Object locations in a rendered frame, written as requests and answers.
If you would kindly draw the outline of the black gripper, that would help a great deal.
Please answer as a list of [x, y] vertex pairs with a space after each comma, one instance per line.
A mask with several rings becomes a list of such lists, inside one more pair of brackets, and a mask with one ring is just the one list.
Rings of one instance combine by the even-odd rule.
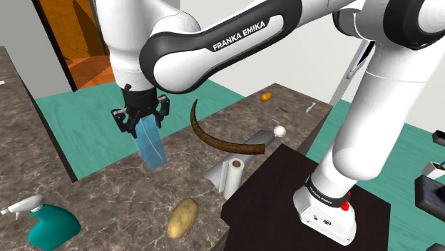
[[135, 121], [139, 118], [154, 114], [158, 128], [162, 128], [162, 121], [170, 113], [170, 99], [166, 95], [157, 96], [156, 88], [144, 91], [132, 91], [132, 85], [126, 84], [122, 89], [125, 108], [113, 109], [113, 116], [116, 125], [121, 132], [130, 133], [136, 138]]

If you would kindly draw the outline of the blue translucent bottle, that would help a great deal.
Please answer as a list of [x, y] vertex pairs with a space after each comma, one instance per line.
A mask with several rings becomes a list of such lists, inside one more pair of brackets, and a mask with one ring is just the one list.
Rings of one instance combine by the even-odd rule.
[[135, 126], [140, 157], [151, 169], [155, 170], [166, 163], [165, 150], [156, 125], [155, 116], [143, 117]]

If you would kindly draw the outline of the brown curved spout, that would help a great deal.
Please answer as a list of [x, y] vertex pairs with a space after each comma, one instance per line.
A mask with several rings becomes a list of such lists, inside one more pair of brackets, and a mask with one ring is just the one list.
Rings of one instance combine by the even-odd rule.
[[191, 127], [199, 139], [207, 145], [225, 151], [227, 153], [236, 153], [243, 155], [262, 155], [265, 153], [266, 146], [261, 144], [246, 144], [246, 143], [232, 143], [224, 140], [220, 140], [206, 133], [199, 125], [196, 118], [196, 106], [198, 100], [195, 100], [190, 111], [190, 124]]

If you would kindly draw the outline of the white paper towel roll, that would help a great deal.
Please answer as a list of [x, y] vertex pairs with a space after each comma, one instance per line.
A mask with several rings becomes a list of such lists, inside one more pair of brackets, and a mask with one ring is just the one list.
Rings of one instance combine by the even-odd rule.
[[223, 163], [220, 191], [226, 200], [239, 188], [244, 167], [244, 162], [239, 158], [233, 158]]

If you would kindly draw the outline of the large yellow potato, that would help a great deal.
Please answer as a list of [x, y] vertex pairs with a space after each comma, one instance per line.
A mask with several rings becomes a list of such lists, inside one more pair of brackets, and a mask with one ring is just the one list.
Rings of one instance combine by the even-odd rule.
[[167, 224], [167, 234], [178, 239], [188, 232], [198, 216], [198, 204], [193, 198], [184, 198], [174, 208]]

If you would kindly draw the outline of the grey angled slab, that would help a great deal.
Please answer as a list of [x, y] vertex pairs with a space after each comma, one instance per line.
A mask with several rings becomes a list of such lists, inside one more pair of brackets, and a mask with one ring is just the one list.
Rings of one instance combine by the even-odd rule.
[[[248, 140], [245, 141], [246, 144], [252, 145], [252, 144], [264, 144], [265, 146], [268, 146], [271, 144], [271, 142], [275, 139], [275, 134], [272, 130], [259, 130], [254, 134], [252, 137], [250, 137]], [[247, 165], [249, 162], [251, 162], [256, 155], [245, 155], [245, 154], [238, 154], [238, 153], [229, 153], [224, 158], [222, 158], [218, 163], [216, 163], [213, 167], [205, 171], [202, 176], [209, 180], [214, 186], [216, 190], [220, 189], [220, 182], [221, 182], [221, 173], [223, 168], [223, 163], [227, 160], [231, 160], [233, 158], [241, 159], [245, 165]]]

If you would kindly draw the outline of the teal spray bottle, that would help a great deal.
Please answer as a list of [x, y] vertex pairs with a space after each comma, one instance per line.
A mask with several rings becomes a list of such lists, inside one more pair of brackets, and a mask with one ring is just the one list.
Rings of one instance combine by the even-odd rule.
[[55, 205], [42, 203], [43, 195], [32, 195], [0, 211], [2, 215], [15, 214], [18, 220], [22, 212], [28, 212], [38, 222], [30, 230], [27, 240], [34, 247], [52, 251], [76, 236], [81, 224], [70, 211]]

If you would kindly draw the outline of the dark robot stand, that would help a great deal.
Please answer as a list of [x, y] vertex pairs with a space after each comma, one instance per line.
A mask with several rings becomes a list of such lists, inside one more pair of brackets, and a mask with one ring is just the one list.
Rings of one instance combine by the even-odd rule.
[[230, 227], [224, 251], [388, 251], [391, 205], [358, 185], [351, 189], [357, 233], [350, 245], [301, 223], [293, 194], [316, 167], [280, 145], [223, 205]]

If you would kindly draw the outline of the grey leaning pole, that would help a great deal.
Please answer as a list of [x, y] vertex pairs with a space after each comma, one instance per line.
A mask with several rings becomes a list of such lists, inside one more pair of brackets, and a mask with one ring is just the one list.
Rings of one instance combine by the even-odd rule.
[[334, 94], [329, 101], [329, 104], [331, 106], [335, 106], [342, 98], [348, 86], [350, 85], [355, 73], [358, 72], [358, 70], [364, 65], [366, 59], [374, 48], [374, 45], [374, 41], [368, 40], [363, 40], [360, 43], [359, 48], [357, 49], [354, 57], [352, 58], [347, 70], [342, 77], [342, 80], [339, 82], [339, 85], [337, 86]]

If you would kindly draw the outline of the small white box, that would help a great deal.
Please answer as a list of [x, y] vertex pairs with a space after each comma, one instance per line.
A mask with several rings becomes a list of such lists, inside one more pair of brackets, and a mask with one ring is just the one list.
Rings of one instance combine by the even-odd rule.
[[423, 168], [422, 175], [425, 175], [432, 180], [436, 180], [445, 175], [445, 165], [439, 163], [428, 162]]

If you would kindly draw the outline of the black low furniture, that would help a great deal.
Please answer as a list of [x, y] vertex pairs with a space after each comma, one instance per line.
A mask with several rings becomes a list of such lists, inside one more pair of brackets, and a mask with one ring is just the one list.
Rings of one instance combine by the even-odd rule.
[[415, 205], [445, 222], [445, 201], [436, 194], [436, 191], [444, 185], [425, 175], [420, 175], [414, 181], [414, 186]]

